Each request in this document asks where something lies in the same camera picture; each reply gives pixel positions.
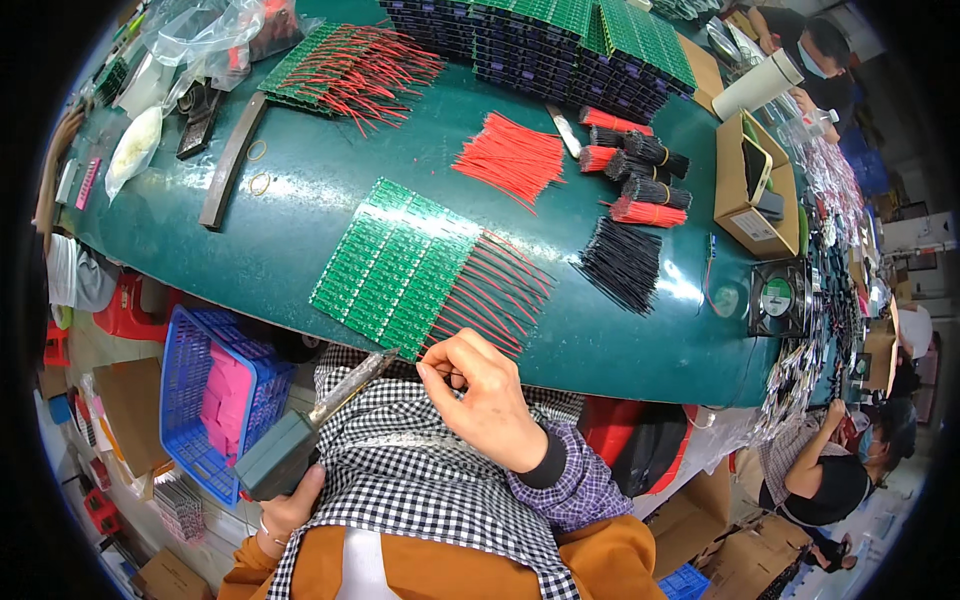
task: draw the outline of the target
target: green workbench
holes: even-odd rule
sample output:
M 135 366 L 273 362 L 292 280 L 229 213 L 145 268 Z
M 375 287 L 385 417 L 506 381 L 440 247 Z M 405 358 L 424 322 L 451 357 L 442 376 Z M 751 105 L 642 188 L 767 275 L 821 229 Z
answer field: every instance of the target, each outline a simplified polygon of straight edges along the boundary
M 375 0 L 300 0 L 299 12 L 330 21 L 373 24 L 385 18 Z M 618 308 L 569 260 L 589 241 L 617 186 L 602 174 L 582 175 L 567 156 L 564 178 L 537 200 L 539 217 L 485 183 L 451 170 L 454 155 L 484 116 L 498 110 L 521 125 L 553 132 L 543 103 L 474 79 L 450 64 L 413 104 L 399 129 L 382 127 L 365 139 L 352 121 L 331 121 L 286 107 L 270 107 L 254 136 L 266 154 L 240 170 L 223 224 L 198 224 L 206 188 L 240 112 L 256 85 L 278 62 L 270 58 L 230 92 L 206 152 L 185 161 L 174 153 L 185 117 L 164 120 L 151 167 L 126 183 L 113 203 L 104 173 L 130 120 L 120 109 L 97 108 L 72 156 L 103 159 L 85 211 L 73 206 L 78 171 L 60 223 L 107 256 L 185 292 L 263 321 L 357 348 L 374 349 L 363 336 L 307 303 L 310 292 L 356 206 L 378 177 L 420 192 L 501 236 L 515 241 L 558 279 L 540 326 L 518 363 L 524 383 L 600 396 L 708 405 L 757 406 L 777 340 L 746 337 L 753 257 L 713 223 L 715 136 L 718 123 L 701 107 L 673 97 L 653 127 L 671 149 L 690 157 L 679 185 L 693 194 L 687 223 L 650 228 L 663 237 L 659 297 L 649 317 Z M 575 123 L 575 111 L 567 116 Z M 585 143 L 587 130 L 574 124 Z M 253 176 L 271 176 L 254 196 Z M 264 181 L 256 182 L 259 189 Z M 702 300 L 707 237 L 717 236 L 710 289 L 738 293 L 728 318 Z

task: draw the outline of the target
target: cooling fan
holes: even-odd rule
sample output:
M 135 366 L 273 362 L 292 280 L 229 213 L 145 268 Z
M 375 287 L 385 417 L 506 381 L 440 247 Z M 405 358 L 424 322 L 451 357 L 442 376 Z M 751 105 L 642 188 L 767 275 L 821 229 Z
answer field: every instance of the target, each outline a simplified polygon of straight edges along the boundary
M 813 285 L 805 258 L 788 258 L 755 265 L 751 270 L 751 337 L 803 338 L 813 320 Z

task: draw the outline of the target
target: human hand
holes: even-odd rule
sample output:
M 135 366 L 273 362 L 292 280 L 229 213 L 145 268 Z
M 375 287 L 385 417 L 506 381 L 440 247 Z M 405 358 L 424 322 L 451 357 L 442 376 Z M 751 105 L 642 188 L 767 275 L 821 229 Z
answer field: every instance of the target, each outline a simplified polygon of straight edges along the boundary
M 800 107 L 800 112 L 803 114 L 807 114 L 811 110 L 817 109 L 817 105 L 813 103 L 813 100 L 810 98 L 810 94 L 806 93 L 806 90 L 802 87 L 790 88 L 790 95 L 793 96 L 793 99 L 797 101 L 797 106 Z
M 777 52 L 777 44 L 774 43 L 774 37 L 772 34 L 767 33 L 760 36 L 760 50 L 765 52 L 767 56 Z
M 451 384 L 469 388 L 458 401 Z M 546 432 L 530 416 L 516 364 L 476 331 L 464 328 L 430 347 L 417 363 L 423 387 L 444 423 L 491 460 L 517 473 L 536 468 L 546 455 Z
M 840 421 L 847 415 L 847 405 L 840 398 L 834 398 L 827 409 L 827 418 L 824 420 L 824 428 L 832 431 L 840 424 Z
M 326 471 L 320 465 L 309 468 L 294 490 L 293 495 L 279 495 L 273 500 L 260 502 L 263 509 L 263 526 L 275 540 L 287 540 L 295 529 L 306 524 L 313 515 L 313 503 L 324 488 Z

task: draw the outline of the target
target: orange shirt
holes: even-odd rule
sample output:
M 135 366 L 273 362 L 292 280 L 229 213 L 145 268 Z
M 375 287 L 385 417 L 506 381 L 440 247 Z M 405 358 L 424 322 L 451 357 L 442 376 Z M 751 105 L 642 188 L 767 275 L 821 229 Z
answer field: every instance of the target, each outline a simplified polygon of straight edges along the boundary
M 335 600 L 343 575 L 346 528 L 310 529 L 300 543 L 291 595 L 296 600 Z M 508 558 L 482 550 L 404 536 L 380 535 L 387 585 L 404 600 L 442 598 L 540 598 L 537 575 Z M 584 600 L 665 598 L 653 579 L 654 539 L 634 516 L 618 516 L 557 537 L 564 564 Z M 236 563 L 220 585 L 220 600 L 266 597 L 277 559 L 256 538 L 233 553 Z

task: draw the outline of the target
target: face mask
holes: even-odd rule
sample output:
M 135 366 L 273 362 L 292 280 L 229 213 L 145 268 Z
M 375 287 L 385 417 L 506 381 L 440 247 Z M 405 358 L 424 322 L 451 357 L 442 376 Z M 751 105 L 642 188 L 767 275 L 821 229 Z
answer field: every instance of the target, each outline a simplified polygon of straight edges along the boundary
M 824 73 L 820 70 L 820 67 L 817 66 L 817 63 L 813 61 L 813 58 L 806 52 L 804 45 L 799 41 L 797 42 L 797 50 L 800 50 L 800 58 L 804 61 L 804 66 L 806 70 L 809 71 L 812 75 L 816 75 L 820 79 L 826 79 L 827 73 Z
M 870 459 L 874 458 L 870 455 L 870 445 L 874 442 L 874 428 L 871 427 L 863 432 L 863 436 L 860 437 L 860 446 L 857 447 L 856 453 L 860 457 L 861 463 L 866 463 Z

